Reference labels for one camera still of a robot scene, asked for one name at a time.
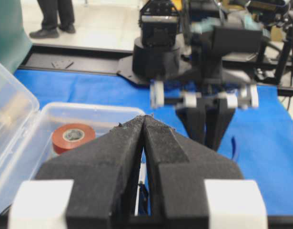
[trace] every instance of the white floor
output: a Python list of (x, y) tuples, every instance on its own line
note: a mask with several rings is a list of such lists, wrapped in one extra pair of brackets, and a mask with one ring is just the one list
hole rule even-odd
[[(132, 50), (133, 41), (140, 35), (139, 8), (145, 0), (73, 0), (76, 34), (59, 31), (57, 39), (32, 40), (34, 43), (66, 45), (86, 48)], [(36, 0), (21, 0), (23, 24), (27, 34), (40, 29), (42, 13)], [(282, 85), (290, 85), (290, 75)], [(283, 101), (287, 107), (288, 98)], [(293, 98), (289, 113), (293, 118)]]

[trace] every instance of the container lid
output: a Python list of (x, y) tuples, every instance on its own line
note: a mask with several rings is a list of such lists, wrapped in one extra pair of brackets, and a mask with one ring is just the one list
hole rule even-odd
[(36, 97), (0, 64), (0, 162), (39, 106)]

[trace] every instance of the roll of tape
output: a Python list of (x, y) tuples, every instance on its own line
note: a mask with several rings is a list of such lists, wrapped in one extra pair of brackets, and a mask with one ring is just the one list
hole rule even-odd
[(92, 127), (84, 124), (67, 124), (54, 131), (52, 144), (54, 151), (61, 155), (94, 139), (95, 131)]

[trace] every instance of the blue cloth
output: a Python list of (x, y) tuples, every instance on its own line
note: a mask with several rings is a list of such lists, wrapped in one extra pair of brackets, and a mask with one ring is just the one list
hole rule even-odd
[[(187, 136), (172, 107), (150, 108), (149, 89), (117, 76), (18, 70), (15, 76), (38, 98), (131, 106), (154, 114), (158, 120)], [(269, 215), (293, 215), (293, 121), (277, 99), (275, 87), (258, 87), (260, 108), (237, 110), (219, 153), (232, 158), (236, 142), (238, 164), (246, 179), (255, 179)]]

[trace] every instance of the plastic container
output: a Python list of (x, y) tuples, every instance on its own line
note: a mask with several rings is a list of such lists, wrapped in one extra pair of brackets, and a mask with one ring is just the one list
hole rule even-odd
[(143, 114), (137, 108), (70, 103), (50, 103), (39, 111), (34, 95), (0, 64), (0, 213), (22, 181), (52, 157), (51, 135), (58, 127), (83, 123), (100, 137)]

